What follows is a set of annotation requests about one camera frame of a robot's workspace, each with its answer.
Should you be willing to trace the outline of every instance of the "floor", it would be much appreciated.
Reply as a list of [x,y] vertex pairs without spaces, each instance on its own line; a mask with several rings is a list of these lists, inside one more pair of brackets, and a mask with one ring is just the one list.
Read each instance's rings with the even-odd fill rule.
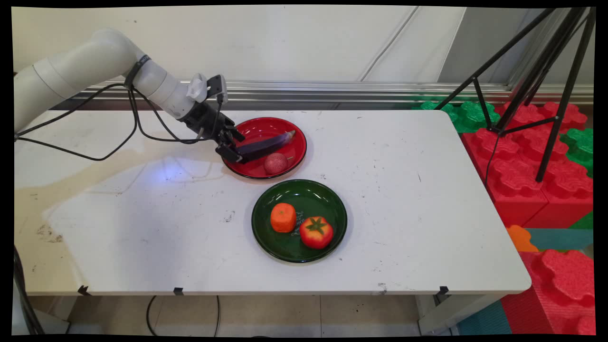
[[[79,297],[69,333],[150,335],[151,298]],[[219,302],[219,337],[420,336],[413,296],[220,296]],[[217,314],[215,296],[159,296],[150,323],[157,335],[209,337]]]

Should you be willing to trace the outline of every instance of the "white table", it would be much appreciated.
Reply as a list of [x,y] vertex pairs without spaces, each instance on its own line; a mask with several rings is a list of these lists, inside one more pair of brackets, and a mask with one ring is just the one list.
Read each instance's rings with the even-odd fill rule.
[[[33,124],[62,112],[48,111]],[[226,111],[239,123],[287,119],[304,161],[271,180],[232,173],[215,143],[157,142],[137,132],[92,162],[15,143],[15,243],[30,295],[349,294],[420,297],[423,333],[457,323],[530,277],[458,134],[441,111]],[[183,138],[193,133],[161,113]],[[144,129],[167,137],[152,112]],[[128,111],[78,111],[28,137],[103,156],[133,127]],[[260,248],[250,217],[271,185],[321,182],[343,200],[347,233],[316,262]]]

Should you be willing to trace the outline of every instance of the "white robotic arm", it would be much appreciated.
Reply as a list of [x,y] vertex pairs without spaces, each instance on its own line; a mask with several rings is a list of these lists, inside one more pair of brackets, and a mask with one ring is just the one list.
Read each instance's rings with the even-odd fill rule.
[[[15,134],[34,118],[91,85],[118,75],[127,77],[145,54],[119,31],[103,29],[68,52],[40,60],[13,78]],[[218,143],[216,152],[228,161],[245,160],[236,152],[233,137],[244,137],[234,122],[205,103],[208,96],[227,101],[226,82],[221,75],[209,81],[195,74],[188,86],[153,60],[145,62],[133,78],[133,86],[175,119],[204,139]]]
[[[144,53],[122,33],[103,29],[93,33],[85,44],[23,69],[13,81],[15,133],[41,113],[87,87],[118,75],[126,77],[143,56]],[[195,103],[186,96],[188,87],[153,60],[142,66],[133,85],[176,119],[185,116]]]

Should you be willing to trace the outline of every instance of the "table leg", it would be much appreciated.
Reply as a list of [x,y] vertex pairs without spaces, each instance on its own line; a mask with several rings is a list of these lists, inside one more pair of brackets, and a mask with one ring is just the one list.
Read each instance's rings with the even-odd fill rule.
[[439,335],[502,297],[504,295],[452,295],[438,306],[432,307],[432,296],[416,296],[420,314],[420,334]]

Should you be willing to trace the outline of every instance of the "eggplant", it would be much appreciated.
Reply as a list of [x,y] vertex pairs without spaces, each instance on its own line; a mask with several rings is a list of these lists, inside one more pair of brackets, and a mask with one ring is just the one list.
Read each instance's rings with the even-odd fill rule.
[[294,135],[295,131],[285,132],[281,135],[266,140],[243,145],[241,147],[237,147],[237,153],[243,157],[241,162],[260,159],[290,143]]

